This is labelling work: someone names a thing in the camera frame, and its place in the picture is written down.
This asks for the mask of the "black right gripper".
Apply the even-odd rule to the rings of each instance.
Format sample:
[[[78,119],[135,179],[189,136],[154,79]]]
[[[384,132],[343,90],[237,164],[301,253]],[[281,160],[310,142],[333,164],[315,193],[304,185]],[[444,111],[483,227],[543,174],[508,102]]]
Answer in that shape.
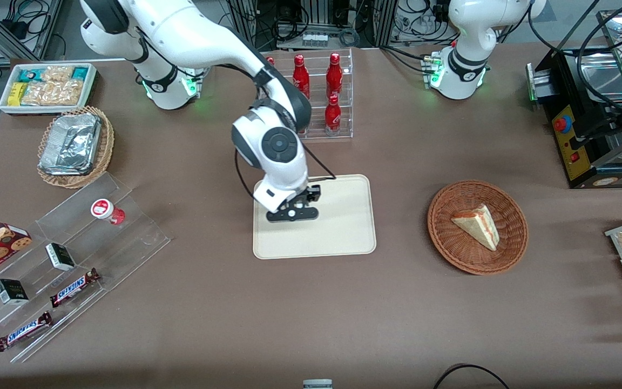
[[[317,202],[321,197],[321,185],[315,184],[306,187],[302,192],[288,201],[288,207],[292,210],[307,209],[310,204]]]

